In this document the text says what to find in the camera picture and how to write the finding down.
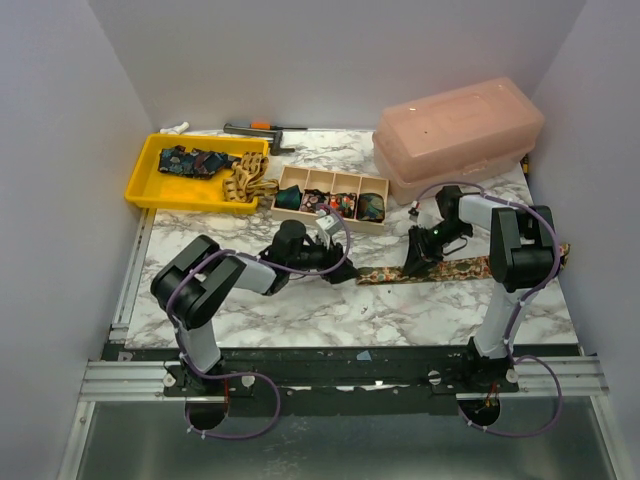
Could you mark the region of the paisley flamingo patterned tie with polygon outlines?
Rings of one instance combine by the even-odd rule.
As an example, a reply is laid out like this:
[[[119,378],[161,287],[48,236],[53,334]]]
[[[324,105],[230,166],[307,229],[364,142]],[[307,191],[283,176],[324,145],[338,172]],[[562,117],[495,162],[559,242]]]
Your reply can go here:
[[[484,280],[493,277],[489,256],[444,261],[425,273],[407,276],[399,266],[362,267],[355,279],[357,285],[414,284],[447,281]]]

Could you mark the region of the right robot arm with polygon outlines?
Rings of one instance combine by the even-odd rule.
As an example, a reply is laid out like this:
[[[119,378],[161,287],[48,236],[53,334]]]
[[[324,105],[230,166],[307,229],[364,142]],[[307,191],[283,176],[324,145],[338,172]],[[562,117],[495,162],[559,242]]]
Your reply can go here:
[[[440,183],[436,203],[442,221],[425,227],[419,220],[420,201],[409,215],[409,247],[402,273],[422,276],[443,263],[445,247],[473,235],[490,234],[488,264],[494,279],[484,320],[454,368],[454,380],[480,392],[503,378],[513,365],[513,342],[525,308],[556,277],[560,242],[546,206],[527,206],[489,195],[484,190],[464,193],[457,185]]]

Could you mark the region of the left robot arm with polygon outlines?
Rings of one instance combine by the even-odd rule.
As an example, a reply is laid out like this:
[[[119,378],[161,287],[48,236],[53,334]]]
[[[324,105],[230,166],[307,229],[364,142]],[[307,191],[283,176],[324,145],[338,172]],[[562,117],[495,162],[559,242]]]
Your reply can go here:
[[[233,378],[274,382],[260,373],[222,373],[213,318],[235,289],[270,297],[293,276],[319,277],[330,284],[354,279],[358,271],[349,259],[352,233],[335,214],[315,220],[314,237],[297,220],[283,221],[258,255],[224,249],[200,235],[152,280],[151,294],[172,324],[180,367],[167,372],[165,386],[201,395],[214,393]]]

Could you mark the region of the red floral rolled tie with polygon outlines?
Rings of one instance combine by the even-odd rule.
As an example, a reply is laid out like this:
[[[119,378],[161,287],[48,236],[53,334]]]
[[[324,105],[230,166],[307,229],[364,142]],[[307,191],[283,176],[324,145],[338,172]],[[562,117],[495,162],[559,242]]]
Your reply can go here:
[[[357,204],[356,193],[332,193],[329,196],[329,205],[342,217],[353,219]]]

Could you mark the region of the wooden compartment organizer box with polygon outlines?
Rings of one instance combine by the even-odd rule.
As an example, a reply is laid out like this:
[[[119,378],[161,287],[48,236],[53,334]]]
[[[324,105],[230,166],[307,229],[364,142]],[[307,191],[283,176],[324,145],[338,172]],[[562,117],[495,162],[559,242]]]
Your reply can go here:
[[[389,181],[345,172],[286,165],[274,198],[272,217],[326,227],[331,234],[384,233]]]

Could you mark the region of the black floral rolled tie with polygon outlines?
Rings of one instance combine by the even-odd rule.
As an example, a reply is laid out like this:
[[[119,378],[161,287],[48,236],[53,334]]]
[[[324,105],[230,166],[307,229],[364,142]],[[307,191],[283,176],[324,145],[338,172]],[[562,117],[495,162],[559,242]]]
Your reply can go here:
[[[306,189],[302,195],[299,210],[304,213],[315,213],[321,204],[326,204],[328,192],[319,189]]]

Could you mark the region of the dark green rolled tie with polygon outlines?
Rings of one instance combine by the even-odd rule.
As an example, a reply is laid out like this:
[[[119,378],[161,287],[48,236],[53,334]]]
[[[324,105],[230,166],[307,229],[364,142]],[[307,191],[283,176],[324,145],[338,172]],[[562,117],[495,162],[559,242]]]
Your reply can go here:
[[[298,211],[302,201],[302,191],[298,185],[280,189],[275,195],[274,207]]]

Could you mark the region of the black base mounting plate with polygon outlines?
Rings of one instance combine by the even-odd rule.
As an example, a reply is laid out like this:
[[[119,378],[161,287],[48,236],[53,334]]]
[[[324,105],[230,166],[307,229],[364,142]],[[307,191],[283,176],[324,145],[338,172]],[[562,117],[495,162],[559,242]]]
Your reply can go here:
[[[520,364],[479,388],[454,380],[464,347],[226,348],[216,373],[260,373],[274,382],[233,378],[197,389],[167,388],[180,367],[174,350],[111,350],[93,363],[83,394],[98,401],[167,401],[188,407],[200,423],[233,417],[454,415],[466,400],[495,402],[510,394],[568,393],[580,378],[580,352],[571,345],[524,345]],[[561,382],[557,387],[553,377]]]

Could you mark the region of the beige beetle patterned tie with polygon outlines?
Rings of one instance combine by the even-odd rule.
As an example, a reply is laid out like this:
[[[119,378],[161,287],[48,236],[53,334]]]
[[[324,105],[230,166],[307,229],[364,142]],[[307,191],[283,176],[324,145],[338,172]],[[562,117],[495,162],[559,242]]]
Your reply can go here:
[[[231,162],[232,174],[222,183],[224,199],[228,202],[249,203],[258,197],[269,197],[279,191],[276,179],[267,179],[269,157],[247,152]]]

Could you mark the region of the pink translucent plastic box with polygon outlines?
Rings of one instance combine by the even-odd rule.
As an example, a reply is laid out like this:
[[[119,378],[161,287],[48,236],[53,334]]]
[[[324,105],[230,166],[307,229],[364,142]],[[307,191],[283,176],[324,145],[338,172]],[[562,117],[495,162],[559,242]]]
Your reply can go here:
[[[399,205],[439,182],[508,173],[535,145],[544,116],[507,77],[385,109],[374,163]]]

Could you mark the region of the navy floral patterned tie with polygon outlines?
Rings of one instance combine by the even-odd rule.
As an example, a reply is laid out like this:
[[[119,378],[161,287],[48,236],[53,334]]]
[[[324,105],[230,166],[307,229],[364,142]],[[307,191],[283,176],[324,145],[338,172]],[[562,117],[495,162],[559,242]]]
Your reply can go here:
[[[188,150],[182,145],[163,149],[159,155],[157,170],[162,174],[198,180],[210,180],[216,173],[230,169],[238,157],[227,153]]]

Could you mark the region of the yellow plastic tray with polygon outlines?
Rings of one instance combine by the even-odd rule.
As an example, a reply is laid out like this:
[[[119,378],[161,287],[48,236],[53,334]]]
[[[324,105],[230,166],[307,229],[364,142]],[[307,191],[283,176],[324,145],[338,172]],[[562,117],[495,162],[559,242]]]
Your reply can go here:
[[[147,137],[125,190],[125,199],[141,208],[246,214],[256,212],[258,200],[249,203],[228,202],[223,181],[232,171],[224,169],[210,180],[182,178],[158,171],[164,149],[181,145],[190,151],[226,153],[240,157],[247,152],[268,153],[268,143],[257,138],[230,136],[168,135],[155,133]]]

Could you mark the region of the white plastic piece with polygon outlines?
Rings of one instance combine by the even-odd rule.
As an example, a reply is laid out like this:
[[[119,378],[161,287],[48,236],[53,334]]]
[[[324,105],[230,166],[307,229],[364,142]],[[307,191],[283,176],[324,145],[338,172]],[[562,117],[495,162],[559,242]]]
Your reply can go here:
[[[187,121],[184,121],[178,125],[175,125],[173,127],[168,127],[168,128],[161,128],[159,130],[160,134],[166,134],[166,135],[182,135],[184,132],[186,132],[188,129],[190,128],[190,123]]]

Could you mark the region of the orange handled tool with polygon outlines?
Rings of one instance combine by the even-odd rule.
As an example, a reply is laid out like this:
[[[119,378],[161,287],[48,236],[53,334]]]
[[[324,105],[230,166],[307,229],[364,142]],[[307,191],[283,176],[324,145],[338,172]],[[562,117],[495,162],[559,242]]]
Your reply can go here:
[[[252,122],[248,126],[238,126],[227,122],[223,126],[223,132],[246,136],[273,136],[277,131],[307,131],[307,127],[280,126],[264,122]]]

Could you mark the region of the aluminium rail frame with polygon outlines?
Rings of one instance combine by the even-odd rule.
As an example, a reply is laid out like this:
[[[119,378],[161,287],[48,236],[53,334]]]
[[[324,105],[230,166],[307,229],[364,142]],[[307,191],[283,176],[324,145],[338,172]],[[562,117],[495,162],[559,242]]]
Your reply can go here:
[[[453,370],[492,279],[332,286],[307,278],[271,298],[235,291],[215,319],[225,364],[260,373],[198,389],[179,371],[156,273],[199,234],[255,252],[277,222],[162,210],[143,217],[129,285],[84,375],[63,479],[617,479],[597,358],[577,344],[557,283],[516,339],[518,383],[499,382],[492,433],[469,427]]]

